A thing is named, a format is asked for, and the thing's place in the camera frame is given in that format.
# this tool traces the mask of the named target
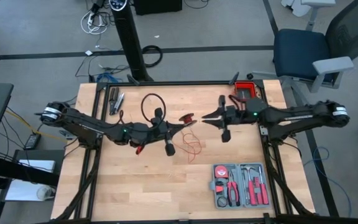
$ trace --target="chair wheel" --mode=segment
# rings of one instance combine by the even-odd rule
[[[251,73],[248,73],[247,74],[247,79],[248,80],[252,80],[254,78],[254,75],[253,74],[251,74]]]

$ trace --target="blue cable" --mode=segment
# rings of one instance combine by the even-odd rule
[[[111,83],[123,82],[123,80],[121,78],[114,78],[111,75],[111,73],[109,73],[109,72],[104,72],[102,74],[99,74],[98,77],[96,78],[96,82],[100,82],[104,78],[107,78],[108,82],[111,82]]]
[[[315,159],[316,158],[316,152],[319,150],[319,149],[324,149],[326,152],[327,152],[327,156],[325,158],[320,158],[320,159]],[[316,167],[317,171],[322,174],[323,176],[325,176],[329,181],[331,181],[332,183],[336,184],[346,195],[346,198],[347,198],[347,202],[349,204],[349,213],[348,213],[348,217],[350,218],[352,216],[352,202],[351,202],[351,199],[350,197],[348,196],[347,192],[345,191],[345,189],[339,184],[337,183],[335,180],[332,180],[331,178],[327,177],[327,175],[325,175],[316,165],[316,161],[326,161],[328,160],[329,158],[329,151],[328,149],[326,149],[325,147],[317,147],[314,151],[313,151],[313,159],[306,162],[305,164],[303,164],[303,166],[306,166],[308,165],[310,162],[313,162],[314,163],[314,166]]]

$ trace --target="white cable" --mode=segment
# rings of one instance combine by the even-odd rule
[[[89,19],[88,19],[88,20],[90,20],[90,17],[92,16],[91,13],[92,13],[92,12],[89,10],[89,11],[82,17],[82,19],[81,19],[81,21],[80,21],[82,30],[83,30],[84,32],[86,32],[87,34],[92,34],[92,35],[99,35],[99,34],[104,33],[104,32],[107,30],[107,27],[108,27],[108,26],[107,26],[107,24],[104,24],[104,23],[103,23],[102,16],[100,16],[100,15],[99,15],[99,26],[93,27],[93,26],[90,26],[90,25],[88,24],[88,31],[85,30],[84,25],[83,25],[83,21],[85,20],[85,18],[86,18],[88,15],[89,15]]]

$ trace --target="red-handled pliers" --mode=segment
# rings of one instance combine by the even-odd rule
[[[229,205],[232,207],[232,198],[231,191],[234,191],[236,195],[236,205],[240,206],[240,197],[239,197],[239,189],[237,188],[237,183],[234,181],[233,173],[231,170],[229,171],[229,182],[227,183],[227,198],[229,199]]]

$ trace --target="gray chair armrest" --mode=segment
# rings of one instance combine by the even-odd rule
[[[330,7],[336,4],[335,0],[301,0],[302,5],[311,7]]]
[[[335,83],[333,83],[333,88],[339,87],[339,82],[341,81],[342,73],[354,68],[354,64],[349,57],[340,57],[340,58],[331,58],[326,60],[319,60],[313,62],[314,69],[318,72],[318,76],[314,80],[310,92],[316,93],[320,86],[323,84],[326,74],[337,73],[339,72],[339,77],[336,78]]]
[[[329,73],[344,72],[354,68],[352,59],[349,57],[330,58],[313,62],[314,69],[319,75]]]

